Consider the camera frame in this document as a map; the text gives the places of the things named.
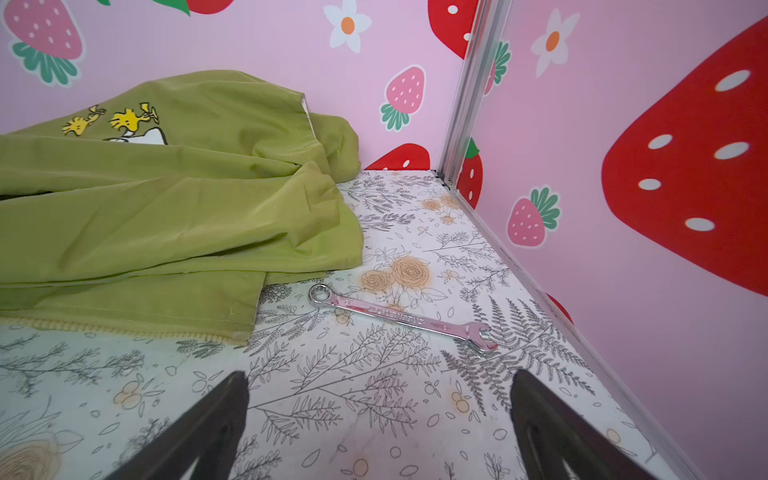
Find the green zip-up jacket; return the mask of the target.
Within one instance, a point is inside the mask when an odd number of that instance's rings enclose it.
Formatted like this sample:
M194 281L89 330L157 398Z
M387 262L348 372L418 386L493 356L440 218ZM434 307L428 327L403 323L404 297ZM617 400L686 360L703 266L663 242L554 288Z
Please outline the green zip-up jacket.
M1 138L1 318L243 343L262 289L362 262L343 118L240 71L143 83Z

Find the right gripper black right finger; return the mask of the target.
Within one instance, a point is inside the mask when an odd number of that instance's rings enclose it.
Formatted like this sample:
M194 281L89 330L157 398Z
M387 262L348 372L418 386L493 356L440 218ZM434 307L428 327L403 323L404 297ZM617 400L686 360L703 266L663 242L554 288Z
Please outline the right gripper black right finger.
M651 479L547 386L526 370L513 376L511 420L527 477Z

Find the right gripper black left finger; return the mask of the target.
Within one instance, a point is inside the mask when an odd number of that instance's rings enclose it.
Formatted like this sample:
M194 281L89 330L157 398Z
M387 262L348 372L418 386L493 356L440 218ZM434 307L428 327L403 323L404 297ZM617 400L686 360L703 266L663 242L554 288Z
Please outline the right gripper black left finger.
M229 374L175 423L151 441L111 479L227 479L246 426L248 381Z

